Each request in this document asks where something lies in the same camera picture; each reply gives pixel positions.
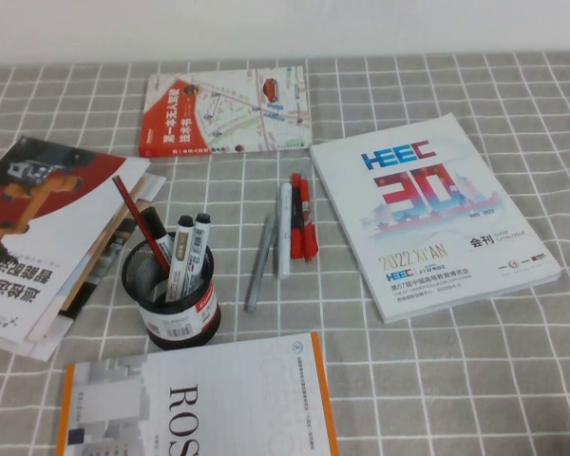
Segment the pencil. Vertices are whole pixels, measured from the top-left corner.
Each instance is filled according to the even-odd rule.
[[[143,237],[145,238],[148,245],[152,249],[154,257],[156,257],[156,260],[159,262],[159,265],[161,266],[162,272],[166,276],[168,276],[169,263],[167,263],[167,260],[164,258],[164,255],[161,252],[159,244],[156,243],[156,240],[154,240],[154,238],[152,237],[152,233],[150,233],[149,228],[143,221],[142,216],[140,215],[140,211],[137,210],[135,202],[133,202],[131,195],[129,195],[129,192],[126,190],[126,187],[124,186],[123,180],[121,179],[120,176],[115,176],[112,178],[112,180],[116,184],[116,188],[118,188],[118,191],[121,193],[121,196],[123,197],[124,200],[124,204],[126,204],[126,207],[128,207],[131,216],[133,216],[133,219],[135,219],[135,221],[137,222],[138,226],[140,227],[140,230],[142,230]]]
[[[245,302],[245,306],[243,307],[245,312],[249,314],[256,311],[259,288],[261,286],[262,277],[264,276],[264,269],[266,268],[266,260],[268,259],[271,245],[275,243],[277,231],[276,217],[274,214],[270,214],[264,224],[264,231],[262,233],[259,252],[257,253],[254,274],[251,277],[251,286],[249,287],[247,302]]]

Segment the silver pen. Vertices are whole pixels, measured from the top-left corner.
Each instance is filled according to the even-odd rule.
[[[257,254],[256,265],[254,267],[254,274],[251,277],[251,286],[245,302],[245,312],[252,314],[257,307],[257,297],[259,296],[259,288],[261,285],[262,277],[264,276],[264,269],[266,269],[266,261],[270,246],[275,243],[276,239],[276,217],[275,214],[270,214],[266,217],[264,224],[264,231],[262,232],[262,241]]]

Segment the gray checkered tablecloth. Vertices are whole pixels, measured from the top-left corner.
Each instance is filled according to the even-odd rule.
[[[156,160],[167,223],[201,210],[214,221],[211,343],[319,331],[345,456],[570,456],[570,52],[0,67],[0,156],[22,134],[135,156],[150,73],[292,64],[307,68],[317,143],[453,112],[566,271],[385,326],[307,151]],[[266,275],[249,316],[261,223],[293,171],[313,177],[320,255],[286,281]],[[0,456],[53,454],[66,363],[156,350],[119,281],[123,258],[49,362],[0,351]]]

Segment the book cover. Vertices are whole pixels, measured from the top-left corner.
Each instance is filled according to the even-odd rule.
[[[451,114],[311,155],[385,321],[561,272]]]
[[[303,66],[155,74],[148,80],[140,155],[309,147]]]
[[[139,210],[152,203],[164,182],[164,177],[149,173],[143,175],[140,183],[131,191],[133,198],[137,194],[136,205]],[[136,188],[139,186],[141,188],[139,192],[136,192]],[[39,361],[48,361],[66,336],[67,330],[80,310],[114,263],[123,249],[124,243],[137,227],[130,214],[127,213],[122,218],[120,217],[121,212],[110,221],[104,232],[98,237],[98,239],[104,237],[104,242],[93,243],[86,253],[85,259],[78,264],[57,295],[53,297],[51,304],[36,322],[26,339],[21,343],[15,343],[0,337],[0,349]],[[118,228],[108,230],[109,225],[113,222],[120,222]],[[32,338],[32,333],[39,335]]]
[[[22,137],[0,160],[0,337],[25,339],[148,161]]]
[[[79,363],[58,456],[336,456],[318,335]]]

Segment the barcode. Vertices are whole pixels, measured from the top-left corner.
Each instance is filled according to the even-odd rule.
[[[159,327],[152,324],[152,323],[148,323],[148,330],[150,330],[154,334],[160,334],[161,333],[161,330],[159,330]]]
[[[202,244],[202,236],[203,236],[203,234],[204,234],[204,231],[202,231],[202,230],[197,230],[197,231],[195,231],[195,235],[196,235],[196,236],[194,236],[194,240],[193,240],[193,243],[192,243],[192,248],[195,249],[195,252],[196,252],[196,253],[199,253],[199,252],[200,252],[200,245]]]
[[[169,337],[183,337],[190,335],[192,333],[192,325],[186,325],[183,328],[177,328],[175,330],[167,330],[167,336]]]

